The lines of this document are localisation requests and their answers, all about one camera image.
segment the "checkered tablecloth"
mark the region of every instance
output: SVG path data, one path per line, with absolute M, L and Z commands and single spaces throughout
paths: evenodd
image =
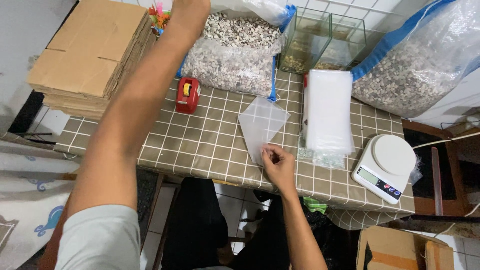
M 301 127 L 303 78 L 277 71 L 276 93 L 280 107 L 291 116 L 272 139 L 296 155 Z M 161 113 L 148 134 L 138 165 L 179 175 L 212 178 L 248 188 L 275 191 L 263 168 L 252 163 L 243 139 L 238 115 L 255 96 L 202 86 L 194 114 L 175 111 L 178 79 L 170 85 Z M 356 152 L 347 160 L 346 170 L 330 170 L 297 161 L 296 184 L 299 195 L 327 203 L 335 224 L 346 229 L 388 222 L 414 213 L 411 184 L 396 205 L 390 205 L 350 177 L 368 140 L 377 134 L 403 138 L 398 116 L 352 99 L 351 127 Z M 55 150 L 82 156 L 97 121 L 71 117 Z

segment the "cardboard box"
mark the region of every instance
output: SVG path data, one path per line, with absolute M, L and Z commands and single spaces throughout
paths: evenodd
M 76 116 L 100 118 L 155 37 L 147 9 L 82 0 L 30 71 L 27 82 L 44 103 Z
M 364 268 L 365 254 L 372 259 Z M 453 249 L 432 237 L 373 226 L 362 230 L 357 270 L 453 270 Z

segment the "digital kitchen scale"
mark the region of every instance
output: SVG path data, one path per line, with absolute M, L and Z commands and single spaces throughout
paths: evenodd
M 412 147 L 404 139 L 377 135 L 367 143 L 352 178 L 388 203 L 396 204 L 416 162 Z

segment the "black pants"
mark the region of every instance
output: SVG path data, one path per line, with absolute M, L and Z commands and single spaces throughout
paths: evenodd
M 219 266 L 216 249 L 228 241 L 212 180 L 187 177 L 170 219 L 162 270 Z M 229 265 L 233 270 L 286 270 L 290 265 L 281 198 L 272 200 L 260 228 Z

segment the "hand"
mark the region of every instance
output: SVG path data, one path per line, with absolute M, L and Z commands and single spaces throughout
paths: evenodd
M 173 0 L 172 18 L 168 23 L 179 26 L 182 35 L 191 35 L 194 40 L 204 30 L 205 22 L 210 13 L 210 0 Z
M 297 196 L 295 186 L 295 158 L 280 146 L 265 144 L 262 147 L 262 160 L 270 181 L 282 196 Z

